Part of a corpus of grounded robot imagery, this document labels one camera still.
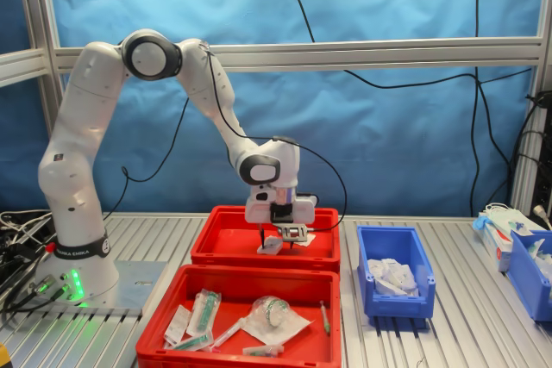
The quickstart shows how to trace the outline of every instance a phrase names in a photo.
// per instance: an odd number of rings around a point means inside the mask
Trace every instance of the red plastic bin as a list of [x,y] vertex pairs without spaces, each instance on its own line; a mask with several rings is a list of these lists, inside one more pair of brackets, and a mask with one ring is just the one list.
[[[337,210],[316,209],[310,228],[330,228],[338,221]],[[263,225],[265,237],[278,235],[276,227]],[[228,265],[273,269],[306,269],[339,273],[339,227],[315,232],[308,247],[285,243],[276,256],[257,254],[260,246],[256,224],[245,221],[245,207],[218,206],[191,249],[194,265]]]
[[[221,353],[164,349],[163,334],[176,309],[180,304],[191,309],[195,295],[203,288],[223,295],[213,326],[215,338],[246,316],[256,299],[267,295],[286,300],[312,323],[284,344],[278,358],[243,356],[244,347],[264,345],[243,330],[221,346]],[[329,335],[323,328],[320,301],[327,307]],[[339,277],[326,271],[183,266],[138,340],[136,354],[141,368],[341,367]]]

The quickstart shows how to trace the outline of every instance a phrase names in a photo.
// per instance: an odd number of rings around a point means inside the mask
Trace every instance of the blue bin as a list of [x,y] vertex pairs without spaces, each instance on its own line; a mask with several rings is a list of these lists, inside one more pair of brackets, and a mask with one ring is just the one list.
[[[428,257],[414,228],[359,226],[359,281],[364,313],[372,316],[430,318],[435,301],[435,277]],[[373,275],[368,270],[369,259],[395,259],[409,265],[416,279],[420,296],[388,296],[376,292]]]
[[533,231],[532,236],[520,237],[511,232],[513,247],[510,256],[508,278],[516,288],[529,316],[535,321],[552,321],[552,302],[550,301],[550,282],[539,270],[527,248],[540,239],[544,243],[540,250],[552,253],[552,232]]

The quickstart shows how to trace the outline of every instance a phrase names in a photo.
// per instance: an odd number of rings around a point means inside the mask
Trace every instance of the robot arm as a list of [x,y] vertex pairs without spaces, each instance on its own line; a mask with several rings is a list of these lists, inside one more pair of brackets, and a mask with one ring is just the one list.
[[274,224],[284,240],[306,240],[305,224],[314,221],[317,198],[296,192],[298,147],[278,137],[258,146],[245,135],[233,110],[232,86],[206,44],[196,39],[173,44],[143,29],[120,46],[87,45],[69,77],[39,167],[39,184],[52,210],[58,243],[54,256],[38,267],[38,280],[46,275],[65,280],[64,275],[72,274],[68,297],[61,298],[68,302],[100,295],[117,281],[92,166],[130,73],[144,80],[176,76],[190,100],[218,128],[230,164],[251,185],[246,220]]
[[296,192],[299,147],[289,138],[274,137],[260,146],[247,138],[233,110],[232,85],[209,47],[198,39],[183,41],[178,47],[182,66],[177,80],[216,125],[228,148],[230,164],[241,180],[251,185],[246,220],[278,226],[285,240],[303,240],[304,228],[287,225],[312,223],[317,198]]

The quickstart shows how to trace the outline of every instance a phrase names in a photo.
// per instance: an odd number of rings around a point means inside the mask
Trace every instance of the ribbed metal surface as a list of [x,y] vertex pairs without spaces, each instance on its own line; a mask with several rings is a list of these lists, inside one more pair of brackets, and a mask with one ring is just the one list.
[[[142,318],[120,315],[17,314],[0,329],[15,367],[136,366],[135,343],[174,272],[190,263],[190,247],[204,215],[114,215],[107,223],[120,260],[168,262],[167,277]],[[436,274],[437,298],[428,329],[404,318],[362,312],[356,267],[357,224],[413,226]],[[552,325],[527,316],[508,279],[492,261],[468,220],[347,219],[342,246],[342,360],[351,368],[552,368]]]

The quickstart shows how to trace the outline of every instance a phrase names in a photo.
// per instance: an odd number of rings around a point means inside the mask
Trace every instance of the syringe packaging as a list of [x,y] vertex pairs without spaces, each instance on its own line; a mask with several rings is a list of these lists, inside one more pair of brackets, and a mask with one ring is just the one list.
[[201,289],[196,295],[191,310],[191,319],[186,332],[190,336],[199,336],[205,334],[213,328],[216,312],[221,304],[222,295]]
[[210,329],[207,330],[204,334],[199,336],[194,336],[183,340],[178,343],[173,350],[175,351],[197,351],[198,349],[205,348],[213,343],[213,334]]

